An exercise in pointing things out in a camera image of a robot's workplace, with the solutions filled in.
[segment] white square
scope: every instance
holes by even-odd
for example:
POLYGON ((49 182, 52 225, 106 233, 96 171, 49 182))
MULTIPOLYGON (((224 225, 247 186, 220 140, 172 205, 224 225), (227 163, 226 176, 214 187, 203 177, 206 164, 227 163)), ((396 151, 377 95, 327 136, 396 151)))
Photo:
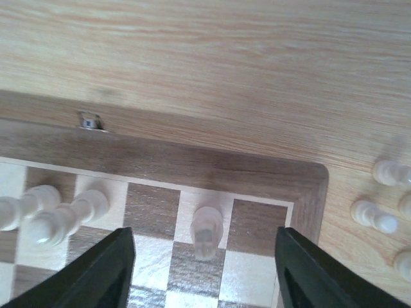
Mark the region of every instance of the white square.
POLYGON ((168 291, 166 295, 165 308, 217 308, 217 306, 217 298, 174 291, 168 291))
POLYGON ((101 191, 109 200, 110 209, 99 220, 84 225, 92 228, 115 230, 123 226, 124 211, 127 199, 127 182, 108 180, 106 178, 95 178, 93 176, 78 175, 76 180, 75 196, 96 189, 101 191))
POLYGON ((174 241, 192 244, 190 226, 193 221, 193 215, 200 207, 209 206, 218 209, 223 216, 224 232, 218 247, 226 249, 233 204, 234 197, 226 192, 207 191, 190 193, 182 191, 180 194, 179 211, 177 212, 174 241))
POLYGON ((0 305, 12 299, 14 264, 0 262, 0 305))
POLYGON ((20 198, 26 185, 25 166, 0 162, 0 197, 20 198))
POLYGON ((135 235, 136 259, 132 285, 167 290, 173 241, 135 235))
POLYGON ((46 268, 48 270, 61 270, 66 265, 69 240, 65 238, 56 246, 43 246, 33 244, 27 233, 27 224, 30 220, 25 219, 19 229, 17 236, 16 263, 20 265, 33 266, 35 268, 46 268))
POLYGON ((271 307, 276 276, 273 257, 227 251, 220 299, 271 307))

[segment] checkered pattern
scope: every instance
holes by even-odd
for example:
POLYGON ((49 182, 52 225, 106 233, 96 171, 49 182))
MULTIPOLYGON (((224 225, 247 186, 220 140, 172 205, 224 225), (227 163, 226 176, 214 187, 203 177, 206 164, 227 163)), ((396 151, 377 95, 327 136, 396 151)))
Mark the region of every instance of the checkered pattern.
POLYGON ((0 304, 61 270, 116 228, 130 226, 136 261, 129 307, 276 307, 275 233, 285 224, 288 207, 250 201, 252 196, 247 201, 227 192, 82 174, 0 163, 0 196, 19 197, 25 189, 49 184, 63 192, 64 201, 99 189, 111 205, 99 221, 47 250, 28 243, 25 223, 0 232, 0 304), (218 207, 224 218, 216 257, 206 262, 194 258, 189 233, 193 214, 203 205, 218 207))

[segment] wooden chessboard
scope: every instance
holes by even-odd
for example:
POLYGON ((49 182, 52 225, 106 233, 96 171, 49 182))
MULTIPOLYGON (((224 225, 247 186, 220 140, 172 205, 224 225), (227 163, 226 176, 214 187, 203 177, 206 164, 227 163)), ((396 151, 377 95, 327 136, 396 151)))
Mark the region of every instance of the wooden chessboard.
POLYGON ((49 184, 63 201, 102 190, 109 213, 59 245, 0 232, 0 304, 33 287, 119 227, 132 227, 129 307, 277 307, 277 227, 318 241, 328 172, 322 165, 109 133, 0 120, 0 196, 49 184), (221 206, 216 257, 197 261, 194 211, 221 206))

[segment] brown square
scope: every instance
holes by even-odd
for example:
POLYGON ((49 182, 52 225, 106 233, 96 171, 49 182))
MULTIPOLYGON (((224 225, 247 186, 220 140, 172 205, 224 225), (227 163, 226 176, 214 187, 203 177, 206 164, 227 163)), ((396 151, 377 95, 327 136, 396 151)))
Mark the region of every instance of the brown square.
POLYGON ((56 273, 51 269, 32 268, 23 265, 16 265, 14 271, 13 297, 22 295, 56 273))
POLYGON ((284 226, 287 209, 235 200, 227 250, 274 257, 277 228, 284 226))
POLYGON ((196 260, 192 244, 174 242, 167 290, 218 297, 224 259, 218 249, 213 260, 196 260))
POLYGON ((130 287, 127 308, 163 308, 166 305, 166 292, 146 287, 130 287))
POLYGON ((39 185, 52 185, 56 187, 62 195, 62 202, 71 203, 74 199, 76 175, 60 171, 28 167, 26 190, 39 185))
POLYGON ((180 191, 129 184, 124 217, 124 227, 133 233, 173 239, 180 191))
POLYGON ((14 263, 18 230, 0 232, 0 262, 14 263))
POLYGON ((110 233, 111 231, 109 230, 81 226, 80 229, 69 238, 69 251, 67 252, 66 264, 72 263, 110 233))
POLYGON ((263 307, 247 305, 247 304, 240 304, 240 303, 224 302, 222 300, 219 300, 218 308, 263 308, 263 307))

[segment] white chess piece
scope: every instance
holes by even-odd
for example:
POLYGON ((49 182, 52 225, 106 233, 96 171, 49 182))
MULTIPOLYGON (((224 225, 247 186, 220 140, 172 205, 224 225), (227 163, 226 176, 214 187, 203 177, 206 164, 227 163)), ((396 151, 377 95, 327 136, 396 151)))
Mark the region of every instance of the white chess piece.
POLYGON ((411 193, 406 195, 399 203, 398 210, 404 217, 411 220, 411 193))
POLYGON ((365 226, 373 227, 383 233, 394 233, 398 229, 395 216, 380 210, 377 205, 368 201, 358 201, 351 207, 353 219, 365 226))
POLYGON ((397 162, 382 160, 374 166, 372 174, 375 180, 383 185, 411 185, 411 167, 397 162))
POLYGON ((394 259, 394 268, 406 281, 411 282, 411 252, 400 252, 394 259))
POLYGON ((223 237, 223 216, 213 207, 201 207, 194 213, 190 232, 196 259, 211 260, 223 237))
POLYGON ((109 201, 102 192, 85 191, 71 204, 62 203, 54 210, 38 212, 25 232, 33 244, 54 246, 76 233, 82 224, 101 218, 109 208, 109 201))
POLYGON ((13 230, 24 218, 30 217, 39 210, 54 209, 60 202, 60 193, 50 185, 33 187, 20 199, 0 197, 0 230, 13 230))

